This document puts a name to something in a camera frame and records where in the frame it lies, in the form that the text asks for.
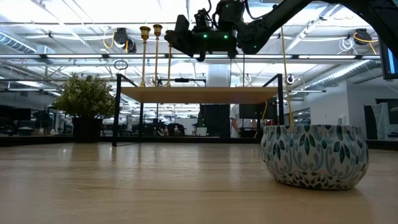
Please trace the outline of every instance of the brass candlestick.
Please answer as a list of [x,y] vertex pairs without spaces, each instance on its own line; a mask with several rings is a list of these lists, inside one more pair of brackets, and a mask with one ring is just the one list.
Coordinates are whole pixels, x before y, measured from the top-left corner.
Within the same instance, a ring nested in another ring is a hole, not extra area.
[[169,43],[169,71],[168,71],[168,73],[167,73],[167,83],[166,83],[166,86],[167,86],[167,87],[171,87],[171,84],[170,84],[170,68],[171,68],[171,65],[172,65],[172,44]]
[[154,25],[154,32],[156,36],[156,50],[155,50],[155,86],[157,86],[157,54],[159,48],[159,36],[162,33],[162,26],[159,24]]
[[144,40],[143,41],[144,50],[143,50],[143,54],[142,54],[142,81],[140,84],[141,87],[144,87],[145,86],[145,54],[147,51],[147,39],[149,38],[150,28],[146,27],[146,26],[142,26],[139,29],[141,30],[141,38]]

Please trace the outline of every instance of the black planter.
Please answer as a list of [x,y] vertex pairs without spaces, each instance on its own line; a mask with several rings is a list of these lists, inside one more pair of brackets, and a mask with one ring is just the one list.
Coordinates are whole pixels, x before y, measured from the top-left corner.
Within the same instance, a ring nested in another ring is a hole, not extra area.
[[73,118],[73,135],[77,143],[100,141],[102,119]]

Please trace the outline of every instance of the fluorescent light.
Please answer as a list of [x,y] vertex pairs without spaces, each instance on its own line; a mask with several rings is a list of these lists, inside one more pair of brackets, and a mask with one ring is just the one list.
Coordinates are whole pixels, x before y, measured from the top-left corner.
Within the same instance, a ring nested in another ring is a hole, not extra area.
[[172,55],[172,58],[191,58],[191,57],[188,56],[188,55],[180,55],[180,54],[178,54],[178,55]]
[[40,58],[40,55],[36,54],[25,54],[25,55],[14,55],[14,54],[1,54],[0,58]]
[[57,54],[48,54],[48,58],[102,58],[102,55],[98,54],[70,54],[70,55],[57,55]]
[[362,59],[380,59],[380,55],[363,55]]
[[[110,54],[110,58],[143,58],[143,54]],[[146,54],[146,58],[156,58],[156,54]],[[165,54],[158,54],[158,58],[165,58]]]
[[30,81],[18,81],[17,83],[23,84],[23,85],[27,85],[27,86],[31,86],[31,87],[43,87],[43,85],[37,83],[37,82],[30,82]]
[[53,94],[53,95],[55,95],[55,96],[60,96],[61,95],[61,93],[57,93],[57,92],[49,92],[49,93],[51,93],[51,94]]
[[[283,55],[245,55],[246,59],[283,59]],[[292,55],[286,55],[286,59],[291,59]],[[243,58],[243,55],[237,55],[236,58]]]
[[356,55],[300,55],[299,59],[354,59]]
[[33,89],[33,88],[10,88],[7,90],[8,91],[40,91],[38,89]]
[[326,90],[290,90],[289,92],[291,92],[291,93],[324,93],[324,92],[326,92]]
[[[192,58],[198,58],[198,57],[199,57],[199,55],[195,54],[195,55],[193,55]],[[172,58],[191,58],[191,57],[188,55],[178,54],[178,55],[172,55]],[[215,58],[229,58],[229,57],[228,57],[228,55],[222,55],[222,54],[214,54],[214,55],[207,54],[206,58],[207,59],[215,59]]]

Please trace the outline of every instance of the wooden table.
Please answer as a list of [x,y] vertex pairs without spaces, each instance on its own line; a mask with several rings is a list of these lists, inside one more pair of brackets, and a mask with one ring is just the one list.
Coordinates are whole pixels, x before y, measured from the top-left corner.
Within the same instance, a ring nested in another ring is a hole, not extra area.
[[398,152],[348,191],[276,183],[256,144],[48,144],[0,150],[0,223],[397,223]]
[[277,87],[122,87],[121,93],[140,103],[263,103]]

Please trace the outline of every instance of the white bowl with blue pattern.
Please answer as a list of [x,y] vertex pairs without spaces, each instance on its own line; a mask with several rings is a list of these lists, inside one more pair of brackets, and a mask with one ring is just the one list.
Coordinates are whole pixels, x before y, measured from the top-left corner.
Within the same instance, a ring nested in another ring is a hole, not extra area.
[[269,126],[261,140],[262,160],[283,184],[350,189],[368,169],[368,146],[362,136],[361,128],[354,126]]

